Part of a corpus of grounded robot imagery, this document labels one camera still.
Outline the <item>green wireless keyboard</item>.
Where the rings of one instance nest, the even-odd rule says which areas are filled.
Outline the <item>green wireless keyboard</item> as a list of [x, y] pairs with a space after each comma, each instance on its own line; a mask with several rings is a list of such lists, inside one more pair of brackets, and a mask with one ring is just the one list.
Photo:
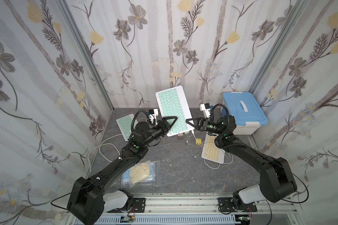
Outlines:
[[132, 124], [133, 118], [134, 118], [134, 114], [129, 114], [127, 116], [116, 119], [118, 127], [125, 141], [128, 141], [131, 135], [131, 124]]
[[162, 117], [178, 117], [176, 122], [177, 133], [175, 135], [194, 130], [193, 127], [186, 123], [186, 119], [192, 118], [192, 115], [182, 86], [156, 92], [155, 96]]

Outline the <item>yellow charger plug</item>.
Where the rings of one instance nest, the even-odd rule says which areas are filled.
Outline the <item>yellow charger plug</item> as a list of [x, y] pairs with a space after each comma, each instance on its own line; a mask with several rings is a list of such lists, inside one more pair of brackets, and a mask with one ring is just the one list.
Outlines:
[[196, 138], [195, 139], [195, 144], [196, 145], [202, 145], [202, 139], [201, 138]]

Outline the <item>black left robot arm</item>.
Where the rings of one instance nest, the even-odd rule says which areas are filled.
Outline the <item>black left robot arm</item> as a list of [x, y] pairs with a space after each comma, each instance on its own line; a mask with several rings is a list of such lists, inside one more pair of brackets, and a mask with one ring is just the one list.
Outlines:
[[147, 154], [149, 144], [167, 135], [176, 121], [176, 116], [168, 116], [158, 120], [153, 127], [147, 122], [137, 123], [117, 159], [95, 175], [87, 179], [80, 177], [74, 182], [67, 210], [83, 224], [93, 225], [106, 211], [103, 199], [106, 188], [139, 163]]

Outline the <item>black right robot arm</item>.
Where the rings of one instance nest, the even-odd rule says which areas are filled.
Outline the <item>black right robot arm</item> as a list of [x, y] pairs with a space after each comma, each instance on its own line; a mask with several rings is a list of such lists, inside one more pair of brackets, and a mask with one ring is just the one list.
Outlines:
[[276, 203], [297, 191], [297, 184], [287, 160], [273, 158], [244, 144], [233, 133], [237, 127], [233, 116], [227, 114], [217, 122], [203, 117], [191, 118], [186, 123], [198, 131], [217, 134], [216, 147], [239, 157], [260, 174], [258, 185], [233, 193], [232, 206], [235, 210], [242, 211], [258, 201]]

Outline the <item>yellow wireless keyboard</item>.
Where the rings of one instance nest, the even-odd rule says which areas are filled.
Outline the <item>yellow wireless keyboard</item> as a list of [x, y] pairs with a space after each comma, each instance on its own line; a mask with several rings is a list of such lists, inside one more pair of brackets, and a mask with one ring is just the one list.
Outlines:
[[215, 138], [216, 136], [210, 136], [206, 134], [205, 141], [202, 144], [201, 157], [211, 162], [223, 164], [225, 154], [222, 149], [216, 147]]

